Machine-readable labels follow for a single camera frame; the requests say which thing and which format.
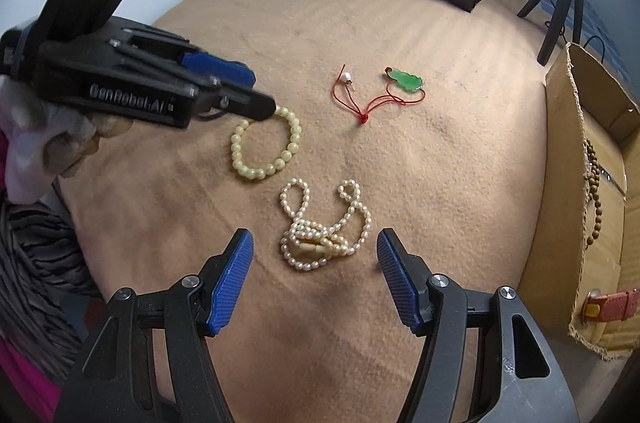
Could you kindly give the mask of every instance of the wooden bead necklace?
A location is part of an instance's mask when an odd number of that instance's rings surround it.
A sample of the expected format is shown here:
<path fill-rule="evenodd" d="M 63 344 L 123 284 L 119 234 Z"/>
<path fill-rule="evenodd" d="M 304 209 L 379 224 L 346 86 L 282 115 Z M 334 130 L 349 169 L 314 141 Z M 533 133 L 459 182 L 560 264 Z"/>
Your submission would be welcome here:
<path fill-rule="evenodd" d="M 264 168 L 249 168 L 242 161 L 242 134 L 249 128 L 249 125 L 253 122 L 252 120 L 243 119 L 236 127 L 233 136 L 231 136 L 232 164 L 238 174 L 243 178 L 263 180 L 267 176 L 273 176 L 276 172 L 283 170 L 285 165 L 291 161 L 293 155 L 298 152 L 300 148 L 300 136 L 302 136 L 300 120 L 286 107 L 278 107 L 275 116 L 280 116 L 289 122 L 291 136 L 289 137 L 287 148 L 282 151 L 280 157 Z"/>
<path fill-rule="evenodd" d="M 589 160 L 589 172 L 586 177 L 589 182 L 589 200 L 594 201 L 596 209 L 593 233 L 587 237 L 587 246 L 591 246 L 600 236 L 600 228 L 602 226 L 602 202 L 600 201 L 600 194 L 598 193 L 598 188 L 600 187 L 600 167 L 598 165 L 596 151 L 594 151 L 589 139 L 586 139 L 585 146 L 587 149 L 587 159 Z"/>
<path fill-rule="evenodd" d="M 297 212 L 289 206 L 287 193 L 292 186 L 302 188 L 302 204 Z M 284 211 L 289 215 L 293 222 L 284 232 L 280 240 L 280 249 L 283 258 L 290 266 L 299 271 L 311 271 L 324 266 L 331 257 L 344 257 L 354 255 L 364 244 L 369 236 L 371 228 L 371 213 L 369 209 L 360 202 L 360 186 L 354 180 L 343 181 L 338 186 L 338 195 L 341 199 L 349 203 L 347 212 L 342 216 L 340 221 L 329 228 L 304 219 L 303 215 L 309 206 L 310 189 L 309 185 L 302 179 L 294 178 L 287 183 L 280 194 L 280 204 Z M 362 232 L 357 243 L 349 246 L 346 239 L 338 235 L 338 232 L 347 224 L 351 215 L 359 211 L 364 217 Z M 290 246 L 294 246 L 299 251 L 303 251 L 310 256 L 309 262 L 303 262 L 296 259 L 291 251 Z"/>

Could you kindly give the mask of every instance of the metal screw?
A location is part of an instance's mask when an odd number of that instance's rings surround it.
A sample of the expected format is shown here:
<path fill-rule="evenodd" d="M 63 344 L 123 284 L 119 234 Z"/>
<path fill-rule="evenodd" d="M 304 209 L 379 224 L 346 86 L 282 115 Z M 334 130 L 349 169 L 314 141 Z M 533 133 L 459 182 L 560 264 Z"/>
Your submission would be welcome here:
<path fill-rule="evenodd" d="M 200 279 L 196 275 L 187 275 L 182 279 L 182 286 L 186 288 L 194 288 L 200 284 Z"/>
<path fill-rule="evenodd" d="M 449 285 L 449 278 L 444 275 L 434 275 L 431 277 L 431 283 L 438 288 L 446 288 Z"/>
<path fill-rule="evenodd" d="M 116 300 L 126 300 L 131 296 L 131 289 L 130 288 L 120 288 L 116 291 L 116 294 L 113 295 L 115 297 Z"/>
<path fill-rule="evenodd" d="M 513 300 L 516 297 L 516 292 L 509 286 L 502 286 L 500 288 L 500 296 L 507 300 Z"/>

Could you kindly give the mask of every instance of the beige blanket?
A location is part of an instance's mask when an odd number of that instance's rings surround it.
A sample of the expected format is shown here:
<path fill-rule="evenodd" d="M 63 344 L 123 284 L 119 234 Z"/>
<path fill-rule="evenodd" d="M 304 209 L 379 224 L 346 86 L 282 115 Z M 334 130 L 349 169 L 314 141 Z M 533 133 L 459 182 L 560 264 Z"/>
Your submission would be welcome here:
<path fill-rule="evenodd" d="M 164 289 L 248 228 L 254 263 L 230 325 L 210 341 L 236 422 L 395 421 L 422 340 L 400 323 L 377 266 L 378 231 L 393 227 L 409 252 L 465 288 L 516 286 L 526 263 L 545 168 L 546 69 L 536 63 L 545 18 L 517 18 L 522 3 L 482 0 L 471 14 L 443 0 L 181 3 L 157 25 L 248 64 L 256 87 L 300 118 L 300 152 L 248 182 L 231 168 L 237 118 L 186 132 L 137 124 L 103 142 L 64 191 L 104 295 Z M 342 64 L 360 104 L 384 92 L 386 66 L 421 76 L 426 99 L 383 106 L 360 125 L 330 93 Z M 253 124 L 246 161 L 273 161 L 287 131 L 282 119 Z M 359 253 L 309 273 L 282 260 L 290 219 L 278 195 L 293 177 L 308 181 L 309 217 L 326 225 L 346 207 L 340 181 L 360 184 L 373 226 Z M 360 222 L 354 215 L 344 231 L 352 237 Z"/>

